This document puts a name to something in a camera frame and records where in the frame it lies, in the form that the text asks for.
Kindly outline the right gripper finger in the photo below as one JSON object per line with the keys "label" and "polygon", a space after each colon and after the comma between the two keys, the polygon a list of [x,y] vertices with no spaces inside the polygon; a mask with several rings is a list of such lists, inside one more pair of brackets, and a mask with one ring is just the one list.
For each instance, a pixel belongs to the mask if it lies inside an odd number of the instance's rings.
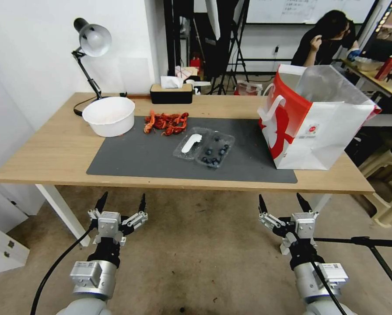
{"label": "right gripper finger", "polygon": [[281,228],[285,222],[270,214],[267,210],[263,196],[259,194],[259,221],[267,228]]}
{"label": "right gripper finger", "polygon": [[319,213],[312,210],[309,202],[300,193],[297,193],[297,200],[302,209],[302,212],[297,214],[297,220],[315,221]]}

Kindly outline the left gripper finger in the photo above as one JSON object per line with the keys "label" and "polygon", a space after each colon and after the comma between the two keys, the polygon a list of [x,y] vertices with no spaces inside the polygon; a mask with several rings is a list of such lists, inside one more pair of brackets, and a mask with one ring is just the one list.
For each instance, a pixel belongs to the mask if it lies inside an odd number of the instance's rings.
{"label": "left gripper finger", "polygon": [[107,197],[108,197],[108,191],[104,192],[101,198],[97,200],[96,205],[94,206],[93,209],[88,210],[87,213],[91,220],[98,220],[98,218],[101,216]]}
{"label": "left gripper finger", "polygon": [[148,220],[148,213],[146,211],[146,194],[143,193],[138,211],[129,218],[122,221],[122,227],[139,228]]}

